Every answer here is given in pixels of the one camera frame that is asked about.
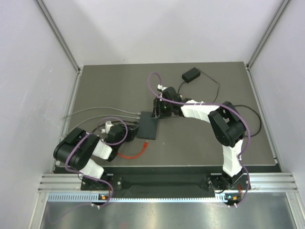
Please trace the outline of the black network switch box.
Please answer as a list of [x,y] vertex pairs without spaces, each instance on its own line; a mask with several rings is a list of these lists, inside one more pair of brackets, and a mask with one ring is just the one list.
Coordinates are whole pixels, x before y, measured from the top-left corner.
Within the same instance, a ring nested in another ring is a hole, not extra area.
[[152,117],[152,112],[142,111],[140,114],[137,138],[155,140],[157,135],[158,119]]

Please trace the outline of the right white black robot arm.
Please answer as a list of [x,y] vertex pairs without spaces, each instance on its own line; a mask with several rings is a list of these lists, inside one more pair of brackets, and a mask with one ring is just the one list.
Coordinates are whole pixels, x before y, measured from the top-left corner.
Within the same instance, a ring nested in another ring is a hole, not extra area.
[[152,117],[167,118],[172,115],[194,118],[209,123],[223,148],[222,175],[208,181],[209,188],[219,193],[235,188],[240,183],[243,167],[240,164],[246,127],[230,102],[222,106],[206,105],[182,98],[173,87],[157,86],[160,92],[153,101]]

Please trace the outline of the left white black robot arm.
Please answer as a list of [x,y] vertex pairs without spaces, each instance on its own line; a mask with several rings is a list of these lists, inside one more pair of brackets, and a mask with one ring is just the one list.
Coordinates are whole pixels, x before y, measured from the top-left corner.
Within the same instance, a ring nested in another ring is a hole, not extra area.
[[107,121],[102,132],[106,134],[101,139],[96,134],[89,134],[85,130],[74,128],[54,149],[53,157],[62,163],[67,162],[67,167],[83,174],[83,181],[89,182],[86,176],[92,177],[91,183],[97,189],[107,186],[109,178],[103,167],[96,164],[92,156],[106,161],[113,161],[118,155],[119,148],[125,142],[132,141],[137,132],[139,123],[128,122],[112,124]]

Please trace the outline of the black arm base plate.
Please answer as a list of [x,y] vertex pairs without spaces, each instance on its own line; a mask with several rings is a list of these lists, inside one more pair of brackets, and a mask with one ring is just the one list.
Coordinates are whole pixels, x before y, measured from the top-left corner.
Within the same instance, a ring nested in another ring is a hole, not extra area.
[[104,190],[111,184],[117,196],[198,194],[251,187],[245,170],[231,177],[221,166],[106,167],[101,175],[93,178],[84,175],[82,181],[82,190]]

